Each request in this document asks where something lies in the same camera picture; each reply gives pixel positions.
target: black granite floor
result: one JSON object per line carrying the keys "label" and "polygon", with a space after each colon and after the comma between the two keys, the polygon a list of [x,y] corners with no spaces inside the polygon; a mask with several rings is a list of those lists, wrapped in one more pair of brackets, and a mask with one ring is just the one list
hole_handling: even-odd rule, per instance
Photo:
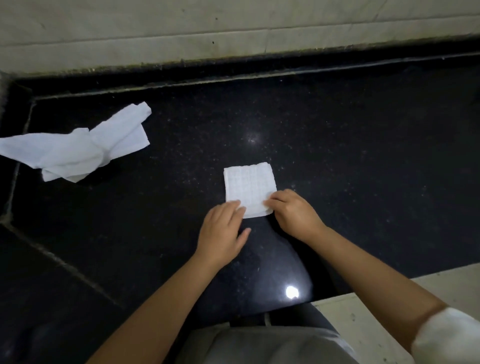
{"label": "black granite floor", "polygon": [[[479,59],[60,98],[35,97],[36,81],[29,132],[91,128],[146,101],[151,145],[77,184],[20,167],[4,215],[17,234],[0,226],[2,355],[83,361],[193,253],[203,216],[225,199],[230,166],[269,162],[279,189],[296,190],[327,225],[408,277],[479,262]],[[27,114],[21,99],[11,102],[0,136],[26,120],[14,118]],[[0,159],[5,199],[14,166]],[[251,237],[200,298],[195,325],[349,291],[273,216],[243,226]],[[297,300],[286,297],[289,285]]]}

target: white tissue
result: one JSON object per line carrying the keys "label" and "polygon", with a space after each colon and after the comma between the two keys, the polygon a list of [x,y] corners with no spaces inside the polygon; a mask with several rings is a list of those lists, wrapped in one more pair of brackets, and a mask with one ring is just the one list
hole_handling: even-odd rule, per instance
{"label": "white tissue", "polygon": [[243,218],[266,216],[273,211],[262,203],[276,191],[272,167],[267,162],[223,170],[225,199],[240,200],[247,210]]}
{"label": "white tissue", "polygon": [[41,168],[44,181],[78,182],[112,159],[143,149],[148,141],[142,122],[152,113],[142,102],[131,104],[92,130],[70,134],[32,133],[0,138],[0,155]]}

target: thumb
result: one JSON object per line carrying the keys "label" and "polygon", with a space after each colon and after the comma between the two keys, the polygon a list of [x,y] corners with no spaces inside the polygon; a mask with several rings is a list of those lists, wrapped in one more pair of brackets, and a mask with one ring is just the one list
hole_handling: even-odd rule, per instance
{"label": "thumb", "polygon": [[280,211],[285,205],[285,202],[274,200],[274,199],[268,199],[264,201],[264,205],[271,208],[274,211]]}
{"label": "thumb", "polygon": [[241,232],[241,234],[237,238],[237,248],[240,251],[245,243],[247,242],[248,236],[250,235],[250,232],[252,230],[250,228],[246,228],[244,231]]}

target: black floor border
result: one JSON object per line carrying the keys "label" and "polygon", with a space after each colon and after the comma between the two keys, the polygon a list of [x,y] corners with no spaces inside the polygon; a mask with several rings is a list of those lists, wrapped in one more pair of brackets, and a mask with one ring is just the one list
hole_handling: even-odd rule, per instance
{"label": "black floor border", "polygon": [[307,71],[322,68],[361,67],[379,61],[415,58],[437,58],[467,55],[480,51],[480,37],[455,37],[449,40],[424,40],[371,48],[341,49],[284,54],[260,55],[234,59],[179,62],[134,68],[104,69],[97,73],[78,72],[35,78],[20,78],[16,83],[31,90],[33,97],[57,94],[79,94],[115,88],[148,87],[160,83],[181,83],[187,80],[225,78],[239,75]]}

